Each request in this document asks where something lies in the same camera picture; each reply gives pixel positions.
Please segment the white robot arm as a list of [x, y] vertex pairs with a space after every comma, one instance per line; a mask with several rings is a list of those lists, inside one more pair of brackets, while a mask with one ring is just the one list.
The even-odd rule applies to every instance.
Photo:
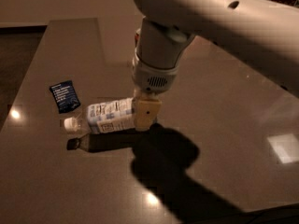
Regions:
[[150, 128], [178, 61], [198, 35], [296, 96], [299, 9], [269, 0], [134, 0], [144, 15], [133, 58], [135, 128]]

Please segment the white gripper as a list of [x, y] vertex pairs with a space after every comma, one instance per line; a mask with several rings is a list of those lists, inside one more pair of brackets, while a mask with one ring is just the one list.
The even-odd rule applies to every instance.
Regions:
[[132, 108], [135, 111], [135, 129], [147, 131], [155, 122], [162, 101], [157, 95], [168, 91], [178, 73], [178, 57], [167, 52], [146, 52], [135, 49], [132, 66], [134, 88]]

